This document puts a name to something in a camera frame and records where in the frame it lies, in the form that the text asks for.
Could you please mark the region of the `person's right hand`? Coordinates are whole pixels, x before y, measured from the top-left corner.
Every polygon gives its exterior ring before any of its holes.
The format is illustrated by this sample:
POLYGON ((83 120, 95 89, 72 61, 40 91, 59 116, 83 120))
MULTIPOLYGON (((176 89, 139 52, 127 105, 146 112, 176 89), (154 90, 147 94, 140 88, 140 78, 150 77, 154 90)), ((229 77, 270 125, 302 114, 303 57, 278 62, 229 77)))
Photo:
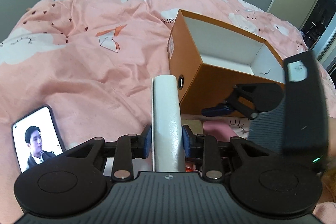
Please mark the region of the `person's right hand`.
POLYGON ((335 203, 335 156, 328 158, 327 170, 323 173, 321 181, 323 190, 319 203, 335 203))

